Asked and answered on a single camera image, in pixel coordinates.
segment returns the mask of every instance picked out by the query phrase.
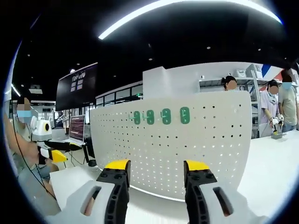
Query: face mask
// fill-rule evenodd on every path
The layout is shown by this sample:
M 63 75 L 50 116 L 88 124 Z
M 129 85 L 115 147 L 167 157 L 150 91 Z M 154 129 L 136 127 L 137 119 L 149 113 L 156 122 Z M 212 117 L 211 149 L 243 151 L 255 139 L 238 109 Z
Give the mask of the face mask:
M 268 92 L 269 93 L 269 96 L 271 96 L 271 97 L 274 97 L 275 96 L 275 94 L 272 94 L 272 93 L 270 93 L 270 92 Z
M 282 83 L 282 87 L 283 87 L 285 90 L 290 89 L 291 86 L 292 86 L 292 83 Z
M 19 121 L 22 123 L 30 123 L 31 122 L 31 111 L 17 111 L 17 116 Z
M 270 103 L 272 103 L 273 105 L 276 104 L 276 97 L 275 97 L 275 95 L 273 95 L 273 96 L 269 95 L 269 101 L 270 101 Z

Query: laptop screen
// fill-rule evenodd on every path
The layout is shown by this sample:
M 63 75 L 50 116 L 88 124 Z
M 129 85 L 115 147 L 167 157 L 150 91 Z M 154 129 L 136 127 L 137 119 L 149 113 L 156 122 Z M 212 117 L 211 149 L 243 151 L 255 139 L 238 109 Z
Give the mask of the laptop screen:
M 85 115 L 72 116 L 70 122 L 70 138 L 84 141 Z

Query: wall-mounted monitor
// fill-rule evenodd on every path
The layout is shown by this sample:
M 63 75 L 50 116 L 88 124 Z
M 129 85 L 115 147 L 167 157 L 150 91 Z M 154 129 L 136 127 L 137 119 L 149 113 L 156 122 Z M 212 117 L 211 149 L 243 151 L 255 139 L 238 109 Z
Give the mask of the wall-mounted monitor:
M 95 100 L 98 63 L 74 71 L 58 81 L 56 111 L 81 107 Z

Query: glove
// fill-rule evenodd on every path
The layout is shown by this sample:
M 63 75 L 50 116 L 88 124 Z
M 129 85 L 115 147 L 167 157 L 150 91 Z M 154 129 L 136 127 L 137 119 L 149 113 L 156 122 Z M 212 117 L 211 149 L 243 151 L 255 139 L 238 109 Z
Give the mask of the glove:
M 278 118 L 279 121 L 284 121 L 284 120 L 285 120 L 285 118 L 283 117 L 282 114 L 279 114 L 279 115 L 277 116 L 277 118 Z
M 272 119 L 272 125 L 277 125 L 279 123 L 278 118 L 275 117 Z

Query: person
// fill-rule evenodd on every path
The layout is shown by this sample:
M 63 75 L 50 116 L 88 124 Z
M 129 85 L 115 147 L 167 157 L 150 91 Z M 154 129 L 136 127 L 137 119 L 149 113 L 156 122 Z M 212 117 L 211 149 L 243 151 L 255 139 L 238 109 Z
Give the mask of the person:
M 260 137 L 269 136 L 273 133 L 272 125 L 277 125 L 283 121 L 284 117 L 279 114 L 278 83 L 273 79 L 268 82 L 266 90 L 261 92 L 261 134 Z
M 30 128 L 32 114 L 31 114 L 31 105 L 28 98 L 18 98 L 17 100 L 17 117 L 14 119 L 14 129 L 16 133 L 19 133 L 23 139 L 26 141 L 31 141 L 32 131 Z M 18 154 L 14 155 L 15 161 L 18 161 L 19 164 L 24 163 L 24 159 L 21 158 Z M 29 163 L 31 170 L 34 175 L 38 175 L 41 178 L 49 182 L 50 181 L 50 172 L 58 171 L 58 167 L 55 164 L 52 164 L 49 159 L 46 160 L 46 165 L 35 165 Z
M 280 113 L 284 116 L 283 132 L 288 132 L 296 128 L 299 120 L 299 108 L 292 78 L 287 70 L 282 72 L 282 85 L 278 92 L 278 106 Z
M 237 88 L 237 81 L 233 76 L 226 76 L 221 80 L 225 91 L 232 91 Z
M 16 178 L 27 199 L 30 200 L 35 209 L 44 216 L 55 215 L 60 211 L 60 208 L 55 199 L 52 186 L 48 182 L 42 180 L 39 176 L 36 177 L 35 175 L 32 175 L 25 162 L 15 159 L 16 155 L 21 157 L 24 156 L 29 163 L 38 163 L 39 152 L 37 145 L 34 142 L 26 141 L 20 134 L 15 133 L 14 127 L 10 123 L 7 114 L 8 113 L 3 114 L 4 137 L 7 145 L 8 157 Z

